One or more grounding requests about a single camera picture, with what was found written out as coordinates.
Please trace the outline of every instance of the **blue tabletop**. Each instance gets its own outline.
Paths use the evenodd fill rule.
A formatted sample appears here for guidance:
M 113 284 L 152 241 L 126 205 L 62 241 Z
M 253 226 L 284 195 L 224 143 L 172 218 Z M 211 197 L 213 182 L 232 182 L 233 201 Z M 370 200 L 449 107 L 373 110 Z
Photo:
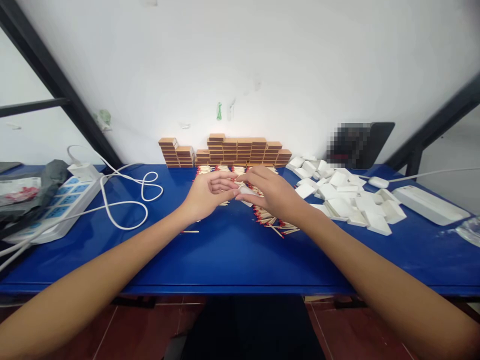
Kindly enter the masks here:
M 167 169 L 165 165 L 139 165 L 124 170 L 141 179 L 158 172 L 157 183 L 164 194 L 147 202 L 148 220 L 131 231 L 114 227 L 104 210 L 80 217 L 62 239 L 36 245 L 33 253 L 1 282 L 0 292 L 37 293 L 72 270 L 131 238 L 177 208 L 187 195 L 196 169 Z M 299 178 L 290 170 L 278 169 L 290 184 Z M 385 165 L 357 174 L 384 179 L 401 177 Z M 408 184 L 426 190 L 411 180 L 394 182 L 392 190 Z M 365 185 L 367 191 L 376 191 Z M 140 185 L 120 177 L 105 185 L 111 203 L 142 201 Z M 153 197 L 157 189 L 147 189 Z M 323 201 L 309 196 L 310 203 Z M 88 209 L 103 205 L 101 195 Z M 406 272 L 443 295 L 480 295 L 480 248 L 448 232 L 458 223 L 438 226 L 402 206 L 407 218 L 391 225 L 393 234 L 383 236 L 366 228 L 336 222 L 342 229 Z M 125 227 L 144 217 L 138 205 L 111 208 L 116 221 Z M 353 288 L 325 254 L 302 232 L 280 238 L 259 225 L 253 210 L 241 202 L 219 206 L 214 213 L 182 233 L 141 270 L 123 294 L 352 294 Z

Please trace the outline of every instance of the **right hand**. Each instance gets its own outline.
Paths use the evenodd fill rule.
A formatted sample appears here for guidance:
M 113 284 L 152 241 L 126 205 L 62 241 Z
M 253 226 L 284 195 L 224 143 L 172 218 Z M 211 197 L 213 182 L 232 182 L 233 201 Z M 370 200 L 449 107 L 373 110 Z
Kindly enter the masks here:
M 239 194 L 235 200 L 243 200 L 257 205 L 274 217 L 290 224 L 298 224 L 302 216 L 313 209 L 283 177 L 265 166 L 252 167 L 247 173 L 237 177 L 235 181 L 249 182 L 259 188 L 264 196 Z

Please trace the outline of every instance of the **gray cloth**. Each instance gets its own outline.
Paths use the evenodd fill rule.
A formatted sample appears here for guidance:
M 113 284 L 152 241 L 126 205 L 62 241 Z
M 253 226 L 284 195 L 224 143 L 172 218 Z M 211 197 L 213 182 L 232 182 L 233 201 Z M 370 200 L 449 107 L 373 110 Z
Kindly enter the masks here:
M 0 230 L 0 240 L 14 234 L 33 223 L 48 206 L 58 188 L 68 177 L 68 165 L 63 160 L 49 162 L 42 171 L 24 173 L 21 175 L 0 176 L 0 181 L 40 177 L 41 187 L 35 198 L 29 201 L 17 202 L 0 206 L 0 224 L 16 223 Z

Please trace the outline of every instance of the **tile floor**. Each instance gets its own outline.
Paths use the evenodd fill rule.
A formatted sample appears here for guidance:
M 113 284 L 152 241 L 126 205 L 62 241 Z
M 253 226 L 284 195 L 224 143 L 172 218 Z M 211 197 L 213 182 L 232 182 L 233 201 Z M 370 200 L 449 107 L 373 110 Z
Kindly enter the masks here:
M 202 296 L 165 296 L 155 309 L 109 305 L 70 343 L 45 360 L 161 360 L 170 338 L 189 330 Z M 370 309 L 335 310 L 331 300 L 305 304 L 328 360 L 417 360 Z M 14 308 L 0 308 L 0 321 Z

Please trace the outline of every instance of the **white cable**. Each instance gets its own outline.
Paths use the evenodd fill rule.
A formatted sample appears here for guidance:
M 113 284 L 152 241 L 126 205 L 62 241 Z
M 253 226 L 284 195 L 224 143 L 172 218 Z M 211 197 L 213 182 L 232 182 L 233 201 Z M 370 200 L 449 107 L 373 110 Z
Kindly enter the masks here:
M 88 149 L 87 147 L 84 147 L 84 146 L 81 146 L 81 145 L 70 145 L 68 148 L 67 148 L 67 153 L 68 153 L 68 156 L 71 158 L 71 160 L 73 161 L 73 163 L 77 166 L 80 166 L 82 165 L 82 163 L 80 161 L 78 161 L 71 153 L 70 153 L 70 148 L 72 147 L 79 147 L 79 148 L 84 148 L 84 149 Z M 159 174 L 155 171 L 149 171 L 147 172 L 144 176 L 143 176 L 143 179 L 142 180 L 139 180 L 139 179 L 135 179 L 131 176 L 128 176 L 128 175 L 125 175 L 125 174 L 121 174 L 120 171 L 129 167 L 129 166 L 132 166 L 132 165 L 136 165 L 137 163 L 131 163 L 131 164 L 128 164 L 128 165 L 125 165 L 125 166 L 122 166 L 120 167 L 119 169 L 115 169 L 113 168 L 109 163 L 108 161 L 106 161 L 98 152 L 96 152 L 95 150 L 91 150 L 93 151 L 95 154 L 98 155 L 98 157 L 100 159 L 102 159 L 102 161 L 110 168 L 113 170 L 113 173 L 112 174 L 109 174 L 109 175 L 103 175 L 99 181 L 100 181 L 100 190 L 101 190 L 101 195 L 103 197 L 103 202 L 105 203 L 104 206 L 100 206 L 100 207 L 96 207 L 94 209 L 91 209 L 91 210 L 87 210 L 87 211 L 84 211 L 84 212 L 80 212 L 78 214 L 75 214 L 75 215 L 71 215 L 71 216 L 67 216 L 61 220 L 58 220 L 54 223 L 52 223 L 50 226 L 44 228 L 41 232 L 37 233 L 35 236 L 31 237 L 31 238 L 28 238 L 28 239 L 25 239 L 3 251 L 0 251 L 0 257 L 4 256 L 4 255 L 7 255 L 7 254 L 10 254 L 12 252 L 14 252 L 15 250 L 19 249 L 14 255 L 12 255 L 8 260 L 6 260 L 2 265 L 0 265 L 0 272 L 5 269 L 12 261 L 14 261 L 18 256 L 20 256 L 26 249 L 28 249 L 30 247 L 30 243 L 35 240 L 36 238 L 38 238 L 41 234 L 43 234 L 45 231 L 47 231 L 48 229 L 51 229 L 53 228 L 54 226 L 56 226 L 57 224 L 61 223 L 61 222 L 64 222 L 66 220 L 69 220 L 69 219 L 73 219 L 73 218 L 76 218 L 76 217 L 79 217 L 81 215 L 85 215 L 85 214 L 88 214 L 88 213 L 92 213 L 92 212 L 95 212 L 97 210 L 101 210 L 101 209 L 105 209 L 106 210 L 106 213 L 108 215 L 108 218 L 110 219 L 110 221 L 112 222 L 112 224 L 121 229 L 121 230 L 133 230 L 133 229 L 136 229 L 140 226 L 142 226 L 144 224 L 144 222 L 147 220 L 148 216 L 149 216 L 149 210 L 147 209 L 147 207 L 145 206 L 145 204 L 139 202 L 139 201 L 133 201 L 133 200 L 128 200 L 128 201 L 119 201 L 119 202 L 114 202 L 114 203 L 111 203 L 109 204 L 108 201 L 107 201 L 107 195 L 105 193 L 105 188 L 104 188 L 104 179 L 109 179 L 111 177 L 114 177 L 114 176 L 121 176 L 123 178 L 126 178 L 128 180 L 132 180 L 134 182 L 136 182 L 137 184 L 141 184 L 141 198 L 143 201 L 145 202 L 151 202 L 153 200 L 156 200 L 158 199 L 163 193 L 164 193 L 164 188 L 161 187 L 160 185 L 157 185 L 157 184 L 151 184 L 151 182 L 154 182 L 155 180 L 157 180 L 159 178 Z M 152 179 L 152 180 L 147 180 L 147 177 L 150 175 L 150 174 L 154 174 L 155 175 L 155 178 Z M 145 196 L 144 196 L 144 188 L 145 188 L 145 185 L 147 186 L 154 186 L 154 187 L 157 187 L 157 188 L 160 188 L 160 193 L 151 198 L 151 199 L 146 199 Z M 110 213 L 110 207 L 111 206 L 115 206 L 115 205 L 121 205 L 121 204 L 137 204 L 137 205 L 140 205 L 143 207 L 143 209 L 145 210 L 145 217 L 143 218 L 143 220 L 135 225 L 135 226 L 132 226 L 132 227 L 123 227 L 123 226 L 120 226 L 113 218 L 112 214 Z
M 399 181 L 403 181 L 403 180 L 420 178 L 420 177 L 425 176 L 425 175 L 447 173 L 447 172 L 453 172 L 453 171 L 465 171 L 465 170 L 480 170 L 480 167 L 467 167 L 467 168 L 461 168 L 461 169 L 436 170 L 436 171 L 425 172 L 425 173 L 422 173 L 422 174 L 406 176 L 406 177 L 401 177 L 401 178 L 398 178 L 398 179 L 387 180 L 387 181 L 389 183 L 395 183 L 395 182 L 399 182 Z M 364 178 L 364 179 L 370 179 L 370 176 L 358 175 L 358 177 L 359 178 Z

